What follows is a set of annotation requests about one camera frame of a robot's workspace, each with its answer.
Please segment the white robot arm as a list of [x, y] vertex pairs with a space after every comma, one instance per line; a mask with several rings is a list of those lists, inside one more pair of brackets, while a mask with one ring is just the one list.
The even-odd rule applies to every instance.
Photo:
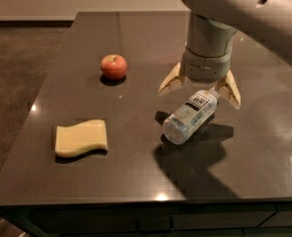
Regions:
[[231, 71], [232, 42], [242, 32], [292, 66], [292, 0], [182, 0], [190, 10], [187, 41], [178, 63], [158, 93], [182, 87], [186, 79], [215, 82], [232, 107], [241, 95]]

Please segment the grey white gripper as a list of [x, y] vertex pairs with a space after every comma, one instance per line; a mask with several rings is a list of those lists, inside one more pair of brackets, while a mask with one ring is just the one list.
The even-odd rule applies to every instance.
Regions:
[[217, 57], [194, 54], [188, 47], [178, 63], [161, 83], [158, 94], [166, 95], [181, 88], [185, 76], [200, 83], [217, 82], [217, 92], [235, 110], [241, 107], [241, 94], [230, 69], [232, 49]]

